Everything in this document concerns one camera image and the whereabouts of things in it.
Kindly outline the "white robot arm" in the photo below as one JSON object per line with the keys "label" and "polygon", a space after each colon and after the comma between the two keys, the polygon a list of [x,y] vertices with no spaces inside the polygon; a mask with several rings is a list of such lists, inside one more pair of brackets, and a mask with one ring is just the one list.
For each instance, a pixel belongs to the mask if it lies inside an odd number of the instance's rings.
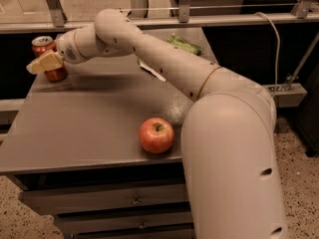
{"label": "white robot arm", "polygon": [[106,9],[32,61],[40,74],[95,57],[134,54],[193,102],[182,164],[196,239],[289,239],[273,132],[276,105],[261,85],[140,30]]}

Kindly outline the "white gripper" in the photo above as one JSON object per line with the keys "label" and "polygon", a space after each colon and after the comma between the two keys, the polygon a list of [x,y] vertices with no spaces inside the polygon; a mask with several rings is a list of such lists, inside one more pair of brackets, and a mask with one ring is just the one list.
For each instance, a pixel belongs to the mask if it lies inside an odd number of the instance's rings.
{"label": "white gripper", "polygon": [[33,60],[27,67],[32,75],[53,71],[63,66],[63,59],[70,64],[86,62],[76,45],[76,30],[61,34],[56,39],[57,51],[48,50]]}

